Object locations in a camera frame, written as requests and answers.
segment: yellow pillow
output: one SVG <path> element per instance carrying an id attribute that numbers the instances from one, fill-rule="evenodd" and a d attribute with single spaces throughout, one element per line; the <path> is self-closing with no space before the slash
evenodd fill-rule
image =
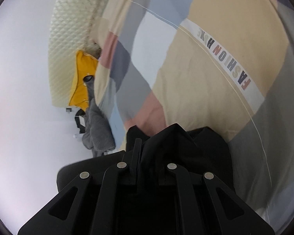
<path id="1" fill-rule="evenodd" d="M 98 60 L 91 55 L 79 50 L 76 53 L 76 69 L 72 82 L 70 94 L 70 106 L 80 107 L 83 111 L 88 107 L 87 87 L 83 78 L 88 75 L 95 75 Z"/>

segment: bed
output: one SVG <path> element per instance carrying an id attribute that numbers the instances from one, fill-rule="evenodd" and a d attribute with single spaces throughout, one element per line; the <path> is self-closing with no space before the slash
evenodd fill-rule
<path id="1" fill-rule="evenodd" d="M 228 143 L 236 193 L 280 234 L 294 217 L 294 8 L 289 0 L 107 0 L 87 42 L 116 151 L 137 125 Z"/>

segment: bedsheet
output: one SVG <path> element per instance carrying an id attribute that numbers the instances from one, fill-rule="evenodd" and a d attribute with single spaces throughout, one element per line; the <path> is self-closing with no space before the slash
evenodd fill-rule
<path id="1" fill-rule="evenodd" d="M 209 126 L 229 144 L 236 193 L 280 234 L 294 216 L 294 8 L 288 0 L 109 0 L 95 98 L 125 149 Z"/>

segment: gray plush blanket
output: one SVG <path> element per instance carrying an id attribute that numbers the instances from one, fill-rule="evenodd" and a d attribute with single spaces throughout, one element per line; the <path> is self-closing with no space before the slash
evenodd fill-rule
<path id="1" fill-rule="evenodd" d="M 87 149 L 91 149 L 93 157 L 101 156 L 103 152 L 115 149 L 114 137 L 110 124 L 95 102 L 94 77 L 86 76 L 89 107 L 85 111 L 85 134 L 82 142 Z"/>

